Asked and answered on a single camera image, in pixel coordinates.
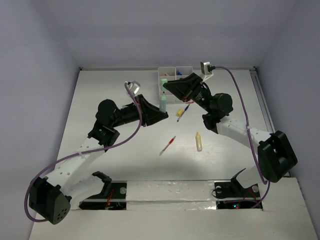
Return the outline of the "yellow highlighter cap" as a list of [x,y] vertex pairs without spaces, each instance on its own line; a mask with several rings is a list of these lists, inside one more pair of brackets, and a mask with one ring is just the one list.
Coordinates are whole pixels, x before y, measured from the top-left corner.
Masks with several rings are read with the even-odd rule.
[[184,112],[184,110],[183,110],[183,109],[180,109],[180,110],[176,113],[176,116],[177,116],[177,117],[180,117],[183,112]]

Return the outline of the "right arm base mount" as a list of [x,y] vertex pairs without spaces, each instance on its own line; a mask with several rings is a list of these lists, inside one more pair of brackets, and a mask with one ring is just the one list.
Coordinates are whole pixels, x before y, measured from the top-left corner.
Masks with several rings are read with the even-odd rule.
[[214,183],[211,195],[216,199],[218,210],[262,209],[260,190],[257,184],[243,188],[237,176],[245,169],[239,171],[229,181],[223,180]]

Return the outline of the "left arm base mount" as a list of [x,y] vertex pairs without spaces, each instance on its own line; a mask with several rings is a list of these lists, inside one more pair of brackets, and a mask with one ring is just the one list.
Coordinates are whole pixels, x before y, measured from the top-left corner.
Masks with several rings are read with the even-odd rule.
[[79,204],[81,210],[126,210],[127,182],[116,181],[106,174],[96,171],[92,174],[93,179],[99,179],[98,183],[103,183],[97,194],[90,195]]

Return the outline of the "green highlighter cap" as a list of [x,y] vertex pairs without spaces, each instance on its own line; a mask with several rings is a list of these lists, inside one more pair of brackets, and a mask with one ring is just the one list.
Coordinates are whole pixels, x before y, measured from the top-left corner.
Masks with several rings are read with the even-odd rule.
[[160,89],[162,92],[164,92],[166,90],[166,88],[164,87],[164,84],[167,82],[168,82],[168,80],[166,78],[163,78],[160,80]]

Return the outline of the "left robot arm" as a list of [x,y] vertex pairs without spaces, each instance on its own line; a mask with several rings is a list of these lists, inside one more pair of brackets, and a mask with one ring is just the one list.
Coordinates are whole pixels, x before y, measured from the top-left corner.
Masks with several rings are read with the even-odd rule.
[[[112,194],[112,179],[102,171],[88,172],[88,167],[108,150],[131,140],[117,143],[116,127],[138,121],[138,127],[148,127],[168,118],[168,113],[149,103],[143,95],[132,97],[132,103],[118,108],[111,99],[99,103],[96,121],[82,145],[73,154],[47,166],[31,180],[24,197],[24,212],[33,222],[60,223],[70,210],[80,209],[83,200]],[[29,209],[41,215],[30,215]]]

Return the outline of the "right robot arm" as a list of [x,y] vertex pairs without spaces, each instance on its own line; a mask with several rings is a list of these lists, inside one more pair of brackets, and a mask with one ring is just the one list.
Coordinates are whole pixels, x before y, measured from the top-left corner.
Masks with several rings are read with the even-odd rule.
[[228,137],[251,150],[254,166],[241,170],[230,183],[235,196],[242,196],[256,183],[277,183],[297,163],[298,159],[287,135],[250,127],[249,120],[241,122],[230,116],[232,97],[227,93],[211,94],[206,80],[211,76],[192,73],[186,78],[162,81],[161,86],[182,102],[193,101],[207,113],[202,116],[205,127]]

